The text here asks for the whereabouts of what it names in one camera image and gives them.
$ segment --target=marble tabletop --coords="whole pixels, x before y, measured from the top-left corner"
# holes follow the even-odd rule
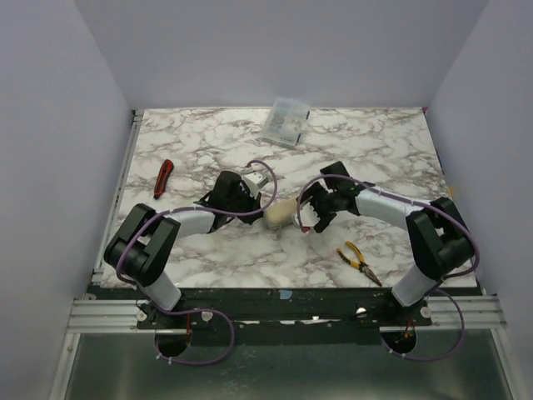
[[[279,179],[279,198],[296,195],[319,170],[337,160],[361,180],[414,198],[447,196],[446,183],[419,108],[313,109],[294,149],[263,142],[269,108],[158,109],[144,112],[123,189],[117,226],[137,203],[158,211],[190,205],[206,194],[222,170],[242,172],[260,158]],[[167,190],[153,198],[159,168],[174,163]],[[263,203],[272,191],[263,189]],[[371,288],[336,248],[354,242],[384,286],[395,284],[413,262],[407,233],[385,222],[341,212],[322,234],[285,227],[270,231],[260,219],[240,221],[209,235],[177,241],[167,263],[183,288]],[[126,286],[106,264],[101,285]],[[476,285],[473,275],[447,286]]]

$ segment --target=sponge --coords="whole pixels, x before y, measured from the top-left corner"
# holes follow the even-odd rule
[[[281,200],[272,204],[263,213],[263,219],[270,229],[279,229],[292,223],[292,216],[296,212],[297,197]]]

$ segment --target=plastic container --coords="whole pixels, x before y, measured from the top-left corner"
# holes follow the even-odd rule
[[[309,104],[278,97],[261,130],[263,140],[285,148],[293,148],[309,118]]]

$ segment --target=pliers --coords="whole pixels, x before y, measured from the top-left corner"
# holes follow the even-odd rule
[[[365,262],[365,258],[363,257],[357,246],[352,242],[346,242],[346,245],[357,255],[359,262],[352,261],[350,258],[348,258],[342,253],[342,250],[340,248],[338,248],[336,252],[339,253],[339,256],[341,256],[342,261],[344,261],[348,265],[351,265],[355,269],[358,269],[360,273],[364,273],[366,277],[372,280],[377,286],[383,286],[381,285],[381,282],[377,278],[375,273],[373,273],[370,267],[368,267],[368,264]]]

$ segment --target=gray wall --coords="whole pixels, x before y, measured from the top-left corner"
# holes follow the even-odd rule
[[[446,180],[533,377],[533,2],[491,0],[430,105]],[[530,394],[533,382],[528,379]]]
[[[137,108],[423,106],[486,0],[75,0]]]
[[[0,12],[0,398],[46,398],[131,113],[72,0]]]

